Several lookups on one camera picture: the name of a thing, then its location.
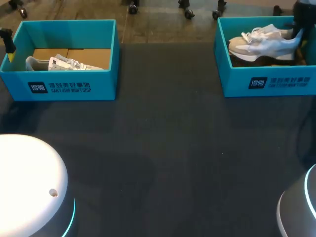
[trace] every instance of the gray sneaker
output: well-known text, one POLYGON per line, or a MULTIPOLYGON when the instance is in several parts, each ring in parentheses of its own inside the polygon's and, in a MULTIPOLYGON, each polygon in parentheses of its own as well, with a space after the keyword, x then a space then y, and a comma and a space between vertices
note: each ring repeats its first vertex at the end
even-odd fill
POLYGON ((248 62, 254 62, 261 56, 277 60, 294 60, 303 30, 294 39, 290 39, 291 34, 292 30, 280 30, 273 24, 255 28, 251 33, 241 33, 241 37, 231 39, 229 52, 248 62))
POLYGON ((76 70, 103 70, 102 68, 86 65, 74 59, 57 54, 50 60, 38 60, 32 56, 25 61, 26 71, 76 71, 76 70))

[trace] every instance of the dark floor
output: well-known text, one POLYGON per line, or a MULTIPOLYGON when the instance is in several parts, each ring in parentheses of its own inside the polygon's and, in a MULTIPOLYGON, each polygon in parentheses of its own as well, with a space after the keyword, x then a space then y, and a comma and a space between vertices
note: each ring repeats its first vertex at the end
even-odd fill
POLYGON ((224 98, 211 43, 121 52, 115 101, 0 92, 0 133, 38 137, 63 158, 78 236, 279 237, 277 201, 315 144, 315 99, 224 98))

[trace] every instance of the glowing blue light ring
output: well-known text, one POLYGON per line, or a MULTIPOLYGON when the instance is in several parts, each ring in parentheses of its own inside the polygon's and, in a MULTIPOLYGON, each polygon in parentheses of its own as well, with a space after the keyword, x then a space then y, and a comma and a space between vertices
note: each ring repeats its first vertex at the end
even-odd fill
POLYGON ((66 231, 64 232, 64 234, 63 234, 61 237, 65 237, 66 234, 68 233, 68 231, 69 231, 69 229, 70 229, 70 226, 72 225, 72 223, 73 223, 73 221, 74 221, 74 218, 75 218, 75 210, 76 210, 76 201, 75 201, 75 199, 74 199, 74 211, 73 211, 73 216, 72 216, 72 218, 71 218, 71 221, 70 221, 70 223, 69 223, 68 228, 66 229, 66 231))
POLYGON ((304 191, 305 191, 305 197, 306 197, 307 204, 308 204, 308 206, 310 207, 310 210, 311 210, 312 214, 314 215, 314 217, 315 217, 315 219, 316 219, 316 211, 315 211, 315 209, 313 208, 313 205, 312 205, 312 202, 311 202, 311 200, 310 200, 310 196, 308 195, 308 190, 307 190, 308 175, 310 174, 310 171, 313 169, 313 167, 314 167, 315 165, 316 165, 316 164, 314 164, 314 165, 309 169, 309 171, 307 171, 307 173, 306 173, 305 180, 304 180, 304 191))

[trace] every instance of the shoe box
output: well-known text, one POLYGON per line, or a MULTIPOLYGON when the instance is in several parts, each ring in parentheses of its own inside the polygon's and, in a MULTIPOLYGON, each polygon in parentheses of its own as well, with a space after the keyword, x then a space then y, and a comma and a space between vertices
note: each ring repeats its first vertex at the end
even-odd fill
POLYGON ((284 96, 316 94, 316 29, 297 49, 294 61, 260 57, 256 62, 235 58, 228 51, 229 40, 256 27, 274 24, 286 29, 293 16, 219 18, 214 54, 225 97, 284 96))
POLYGON ((114 100, 119 69, 115 20, 22 21, 0 76, 15 101, 114 100), (61 54, 103 68, 95 71, 26 72, 28 56, 49 60, 61 54))

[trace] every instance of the shoelace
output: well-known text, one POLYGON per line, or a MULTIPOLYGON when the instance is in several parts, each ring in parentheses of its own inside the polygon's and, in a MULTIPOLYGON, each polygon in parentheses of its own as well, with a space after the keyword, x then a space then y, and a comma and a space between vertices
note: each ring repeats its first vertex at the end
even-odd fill
POLYGON ((254 40, 263 40, 263 39, 267 39, 268 35, 274 33, 274 32, 278 32, 280 34, 279 31, 273 31, 273 32, 269 32, 269 33, 263 33, 261 31, 261 27, 256 27, 252 30, 252 32, 248 32, 248 33, 241 33, 241 36, 244 38, 245 41, 247 41, 248 44, 252 43, 254 40))
POLYGON ((84 69, 84 64, 83 64, 83 63, 80 63, 80 62, 78 62, 78 61, 76 61, 76 60, 74 60, 74 59, 69 58, 69 59, 67 60, 67 63, 70 64, 70 66, 71 66, 71 68, 72 68, 73 70, 78 70, 78 68, 79 68, 79 69, 84 69))

